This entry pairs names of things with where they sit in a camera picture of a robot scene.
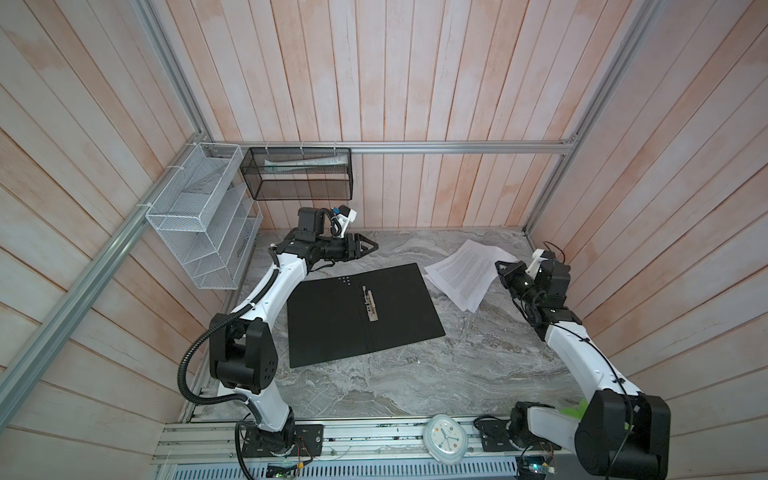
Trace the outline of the white printed paper stack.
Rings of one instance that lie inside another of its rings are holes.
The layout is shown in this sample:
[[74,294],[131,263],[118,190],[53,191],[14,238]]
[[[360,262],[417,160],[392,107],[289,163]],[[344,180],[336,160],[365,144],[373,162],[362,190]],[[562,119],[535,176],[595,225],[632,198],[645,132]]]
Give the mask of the white printed paper stack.
[[425,272],[460,310],[475,313],[498,278],[496,261],[517,262],[518,258],[499,247],[467,240],[454,254],[426,266]]

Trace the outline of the blue black file folder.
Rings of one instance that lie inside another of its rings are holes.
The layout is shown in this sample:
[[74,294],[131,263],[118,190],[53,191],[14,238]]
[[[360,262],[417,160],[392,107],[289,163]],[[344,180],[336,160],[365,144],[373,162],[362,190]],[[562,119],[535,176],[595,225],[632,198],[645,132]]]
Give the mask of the blue black file folder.
[[[370,322],[362,286],[375,299]],[[287,301],[289,365],[310,366],[445,335],[417,264],[300,283]]]

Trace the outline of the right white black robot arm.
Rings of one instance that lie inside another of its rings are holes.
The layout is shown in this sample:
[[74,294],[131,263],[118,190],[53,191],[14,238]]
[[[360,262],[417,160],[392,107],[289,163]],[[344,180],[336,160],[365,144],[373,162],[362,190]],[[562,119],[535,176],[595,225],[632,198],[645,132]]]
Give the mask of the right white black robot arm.
[[495,268],[518,311],[560,357],[587,400],[579,419],[543,403],[517,402],[508,425],[511,442],[521,449],[543,442],[559,446],[594,476],[666,478],[671,410],[621,374],[566,306],[569,266],[539,249],[531,263],[497,261]]

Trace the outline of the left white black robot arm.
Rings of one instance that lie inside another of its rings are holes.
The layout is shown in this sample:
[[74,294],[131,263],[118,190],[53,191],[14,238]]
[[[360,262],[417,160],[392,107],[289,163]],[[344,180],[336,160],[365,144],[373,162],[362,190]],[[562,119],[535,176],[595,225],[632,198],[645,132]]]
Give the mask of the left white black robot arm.
[[245,405],[267,448],[277,455],[291,449],[295,437],[293,411],[274,383],[277,315],[316,263],[330,267],[378,249],[377,243],[347,231],[357,212],[346,205],[302,207],[298,216],[298,226],[269,247],[267,273],[232,312],[234,318],[209,338],[210,375],[219,381],[216,399]]

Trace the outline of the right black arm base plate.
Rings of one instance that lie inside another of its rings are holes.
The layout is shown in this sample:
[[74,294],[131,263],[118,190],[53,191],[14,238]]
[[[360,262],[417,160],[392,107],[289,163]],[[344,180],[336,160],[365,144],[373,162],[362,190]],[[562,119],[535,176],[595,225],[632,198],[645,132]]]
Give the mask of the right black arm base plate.
[[482,415],[473,420],[473,427],[479,433],[482,449],[486,453],[522,452],[510,437],[508,420],[492,415]]

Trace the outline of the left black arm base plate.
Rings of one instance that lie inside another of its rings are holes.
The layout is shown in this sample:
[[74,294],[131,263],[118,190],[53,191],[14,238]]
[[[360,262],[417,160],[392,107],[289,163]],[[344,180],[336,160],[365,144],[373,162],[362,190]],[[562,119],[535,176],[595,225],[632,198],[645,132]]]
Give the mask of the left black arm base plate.
[[295,427],[292,440],[280,432],[267,432],[247,424],[241,434],[241,452],[245,458],[318,457],[322,452],[324,426],[319,423]]

